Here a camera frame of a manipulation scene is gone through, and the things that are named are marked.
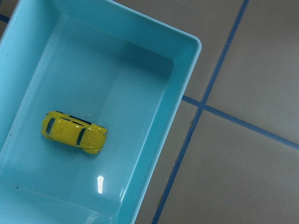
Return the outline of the yellow beetle toy car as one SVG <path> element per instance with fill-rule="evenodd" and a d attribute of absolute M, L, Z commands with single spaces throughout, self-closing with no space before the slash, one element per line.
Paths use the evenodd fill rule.
<path fill-rule="evenodd" d="M 98 154 L 104 147 L 108 130 L 63 112 L 50 111 L 42 121 L 41 133 L 49 140 Z"/>

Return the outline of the light blue plastic bin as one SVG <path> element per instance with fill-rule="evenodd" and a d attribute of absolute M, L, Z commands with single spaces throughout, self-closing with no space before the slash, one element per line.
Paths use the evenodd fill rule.
<path fill-rule="evenodd" d="M 201 51 L 113 0 L 21 0 L 0 41 L 0 221 L 132 224 Z M 108 129 L 98 155 L 46 139 L 61 111 Z"/>

